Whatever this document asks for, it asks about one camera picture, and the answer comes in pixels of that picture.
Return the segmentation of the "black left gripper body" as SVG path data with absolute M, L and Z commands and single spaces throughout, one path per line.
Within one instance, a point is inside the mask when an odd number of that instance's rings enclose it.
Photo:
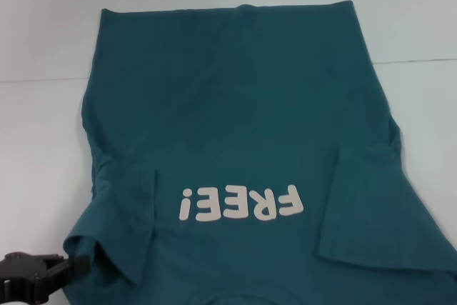
M 43 279 L 48 269 L 46 265 L 48 257 L 48 255 L 31 255 L 24 252 L 9 253 L 1 260 L 1 280 Z

